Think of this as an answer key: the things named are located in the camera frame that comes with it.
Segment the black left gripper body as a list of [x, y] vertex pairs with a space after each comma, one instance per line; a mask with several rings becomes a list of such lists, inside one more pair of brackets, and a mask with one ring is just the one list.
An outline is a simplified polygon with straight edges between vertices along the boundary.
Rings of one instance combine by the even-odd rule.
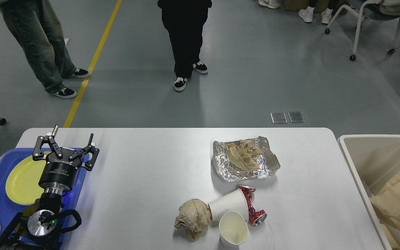
[[73, 189], [78, 167], [82, 165], [81, 158], [69, 160], [69, 156], [76, 152], [72, 148], [61, 148], [62, 158], [59, 159], [54, 152], [46, 156], [46, 165], [39, 180], [39, 186], [43, 189], [56, 187], [58, 183], [62, 187], [62, 192], [68, 192]]

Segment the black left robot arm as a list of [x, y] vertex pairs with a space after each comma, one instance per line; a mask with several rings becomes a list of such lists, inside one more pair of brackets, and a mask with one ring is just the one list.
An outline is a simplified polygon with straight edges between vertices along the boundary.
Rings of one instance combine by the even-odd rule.
[[39, 177], [43, 189], [40, 198], [27, 209], [18, 212], [0, 236], [0, 250], [58, 250], [61, 235], [74, 231], [82, 219], [75, 209], [64, 209], [63, 197], [73, 189], [80, 168], [92, 171], [99, 149], [93, 134], [88, 144], [75, 150], [60, 147], [55, 141], [59, 126], [51, 133], [38, 136], [32, 159], [44, 160]]

